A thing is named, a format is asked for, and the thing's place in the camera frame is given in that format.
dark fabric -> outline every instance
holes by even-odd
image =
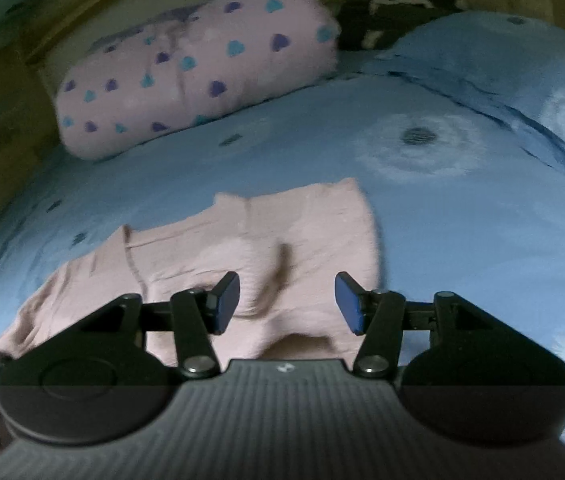
[[[363,50],[368,31],[377,31],[368,48],[386,49],[419,25],[459,11],[455,0],[428,1],[428,7],[433,8],[406,3],[380,5],[373,15],[370,14],[371,0],[346,1],[336,16],[342,30],[338,41],[340,50]]]

blue duvet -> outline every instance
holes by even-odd
[[[377,218],[384,286],[415,301],[454,290],[565,359],[565,172],[488,117],[373,75],[95,164],[58,150],[0,218],[0,333],[59,265],[121,224],[179,221],[219,191],[255,196],[350,176]],[[403,363],[426,347],[426,334],[411,334]]]

